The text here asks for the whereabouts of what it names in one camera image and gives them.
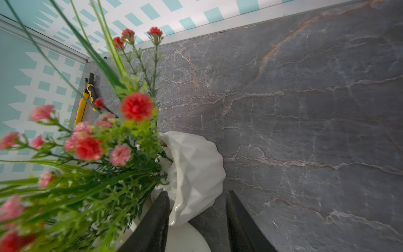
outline flower bouquet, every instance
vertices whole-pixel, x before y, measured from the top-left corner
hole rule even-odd
[[[9,1],[5,1],[42,56],[82,96],[43,54]],[[40,135],[29,141],[24,134],[10,132],[0,140],[0,150],[28,148],[36,152],[31,160],[13,162],[53,167],[40,178],[0,182],[0,251],[113,251],[117,237],[140,216],[152,190],[166,178],[159,158],[170,159],[160,143],[155,101],[162,32],[156,27],[148,32],[155,50],[154,67],[146,69],[142,51],[134,45],[134,32],[127,29],[121,37],[112,39],[103,13],[95,10],[118,69],[116,74],[92,48],[82,25],[80,34],[56,2],[50,2],[108,79],[121,100],[123,116],[118,118],[98,99],[94,104],[88,102],[100,113],[95,124],[79,123],[70,128],[59,123],[52,105],[41,105],[33,109],[31,119],[58,127],[66,133],[64,137],[43,139]],[[96,9],[96,3],[90,3]],[[102,11],[99,0],[97,4]],[[128,54],[124,52],[127,46],[131,46]],[[133,57],[138,59],[136,67],[131,64]],[[63,148],[62,153],[55,154],[57,147]]]

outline green foliage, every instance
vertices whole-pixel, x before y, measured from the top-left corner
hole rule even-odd
[[[41,55],[61,74],[33,41],[8,0],[5,1]],[[100,0],[97,2],[102,11]],[[158,40],[153,40],[154,68],[151,71],[144,65],[142,51],[140,48],[136,49],[134,42],[133,49],[128,54],[122,49],[122,56],[132,70],[129,73],[110,36],[104,14],[98,13],[96,3],[90,0],[105,35],[110,55],[118,69],[118,76],[91,46],[81,22],[79,21],[84,37],[69,22],[55,0],[50,0],[50,3],[106,76],[119,99],[124,99],[134,92],[141,92],[148,94],[155,104],[158,45],[162,39],[160,36]],[[72,0],[71,4],[77,19],[80,20]],[[136,67],[131,64],[133,57],[139,61]],[[143,73],[142,79],[137,77],[138,70]],[[64,80],[82,96],[81,92],[65,78]],[[157,115],[158,109],[155,108],[151,118],[139,123],[116,118],[109,119],[112,122],[110,128],[91,126],[91,137],[99,140],[104,150],[99,159],[92,161],[77,159],[74,149],[64,150],[60,155],[55,154],[55,148],[63,147],[61,140],[73,137],[73,129],[61,125],[55,112],[50,119],[37,121],[41,125],[57,126],[66,136],[56,140],[47,137],[44,144],[36,149],[30,146],[28,139],[22,135],[22,139],[19,139],[16,145],[7,147],[7,150],[29,148],[36,152],[33,158],[24,161],[0,161],[53,167],[52,181],[45,188],[38,186],[38,178],[0,182],[0,186],[3,186],[0,187],[0,200],[5,201],[17,194],[26,206],[21,216],[0,221],[0,235],[5,233],[1,227],[15,223],[20,235],[35,234],[36,239],[28,249],[32,252],[42,252],[44,248],[55,252],[114,251],[117,237],[129,227],[134,218],[141,215],[143,204],[149,199],[151,191],[161,183],[161,179],[166,178],[166,175],[160,175],[161,166],[158,163],[159,155],[167,156],[159,140]],[[110,162],[110,154],[117,145],[123,144],[131,149],[130,159],[126,165],[116,167]]]

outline white pot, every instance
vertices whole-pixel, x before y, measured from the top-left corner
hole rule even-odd
[[[167,145],[164,148],[167,156],[174,162],[161,158],[170,184],[158,186],[152,198],[162,190],[168,191],[173,203],[169,225],[180,226],[212,206],[222,193],[225,178],[222,156],[216,145],[202,136],[169,131],[160,133],[160,138]]]

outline green leaf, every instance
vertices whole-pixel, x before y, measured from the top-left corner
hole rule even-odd
[[[74,14],[76,15],[77,21],[78,21],[78,23],[80,24],[81,30],[83,31],[84,37],[85,37],[85,39],[86,39],[86,40],[88,41],[88,43],[89,43],[87,34],[85,33],[83,24],[81,23],[81,19],[80,19],[80,17],[78,16],[78,13],[77,13],[77,10],[76,10],[76,8],[75,8],[75,6],[74,6],[73,0],[70,0],[70,3],[71,3],[71,7],[73,7]]]
[[[38,178],[0,181],[0,185],[36,185]]]
[[[45,142],[42,145],[42,148],[45,149],[45,150],[50,150],[50,149],[52,149],[54,147],[56,147],[56,143],[52,143],[52,142]]]
[[[32,159],[37,159],[37,158],[44,158],[49,156],[50,153],[49,152],[37,152],[35,155],[33,155],[31,158]]]
[[[96,9],[93,0],[90,0],[89,2],[91,4],[92,8],[94,9],[95,15],[97,16],[98,22],[99,22],[99,24],[101,26],[101,29],[102,29],[103,33],[104,33],[106,45],[108,46],[108,50],[110,52],[110,55],[113,58],[113,62],[115,62],[116,67],[118,68],[118,71],[119,71],[121,76],[127,75],[127,70],[126,70],[126,68],[125,68],[125,66],[124,66],[124,64],[122,62],[122,59],[120,58],[120,55],[119,55],[118,51],[116,50],[115,43],[113,42],[112,37],[111,37],[111,35],[109,33],[108,26],[106,24],[104,12],[102,10],[100,0],[98,0],[98,5],[99,5],[99,9],[101,11],[101,14],[98,13],[98,10]]]
[[[6,187],[0,189],[0,192],[5,192],[5,191],[8,191],[8,190],[16,188],[16,187],[19,187],[19,185],[9,185],[9,186],[6,186]]]
[[[99,56],[99,54],[95,51],[95,49],[92,47],[92,45],[85,40],[82,35],[76,30],[76,28],[70,23],[70,21],[66,18],[64,13],[60,10],[58,4],[54,0],[49,0],[50,3],[53,5],[53,7],[56,9],[58,14],[63,18],[63,20],[66,22],[68,27],[71,29],[71,31],[74,33],[74,35],[77,37],[77,39],[80,41],[80,43],[83,45],[83,47],[86,49],[88,54],[92,57],[94,60],[94,63],[100,68],[100,70],[105,74],[105,77],[108,79],[109,84],[112,87],[115,86],[120,86],[124,88],[124,85],[119,82],[119,78],[115,74],[115,72],[111,69],[111,67],[105,63],[105,61]]]
[[[128,93],[131,94],[134,92],[133,84],[128,75],[124,75],[120,78],[120,81],[126,86]]]
[[[93,172],[90,169],[79,167],[78,165],[73,165],[69,163],[60,163],[57,160],[45,159],[45,160],[24,160],[24,161],[12,161],[12,160],[0,160],[0,162],[10,162],[10,163],[30,163],[44,166],[54,167],[64,173],[84,173],[88,174]]]
[[[113,92],[114,92],[114,93],[116,94],[116,96],[117,96],[119,99],[121,99],[121,100],[130,94],[130,91],[129,91],[129,90],[124,89],[124,88],[120,88],[120,87],[115,87],[115,88],[113,89]]]

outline flower stem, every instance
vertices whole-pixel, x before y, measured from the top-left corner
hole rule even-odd
[[[157,93],[155,90],[155,81],[157,79],[157,62],[158,62],[158,44],[155,45],[155,52],[154,52],[154,73],[152,75],[153,78],[152,88],[150,89],[151,97],[155,97]]]
[[[148,87],[150,87],[150,86],[151,86],[151,81],[150,81],[150,79],[148,78],[146,68],[144,67],[143,61],[141,60],[141,54],[140,54],[140,52],[139,52],[140,50],[137,50],[137,49],[134,47],[134,45],[133,45],[133,51],[134,51],[135,54],[136,54],[136,58],[139,60],[140,69],[141,69],[141,71],[144,73],[144,79],[145,79],[145,81],[147,82]]]
[[[165,150],[163,150],[163,151],[160,153],[160,155],[161,155],[161,157],[168,159],[171,163],[174,162],[172,159],[170,159],[170,158],[166,155]]]
[[[59,122],[57,122],[57,125],[63,129],[63,131],[69,132],[71,133],[71,130],[69,130],[68,128],[64,127],[63,125],[61,125]]]
[[[130,59],[127,57],[126,53],[125,53],[125,49],[122,48],[122,53],[123,53],[123,57],[126,59],[127,63],[130,65],[131,70],[133,71],[134,75],[137,75],[137,70],[134,69],[134,67],[132,66]]]
[[[104,107],[105,107],[105,110],[106,110],[106,111],[108,111],[109,113],[115,115],[116,118],[119,118],[118,115],[116,115],[115,113],[113,113],[113,112],[112,112],[110,109],[108,109],[106,106],[104,106]]]

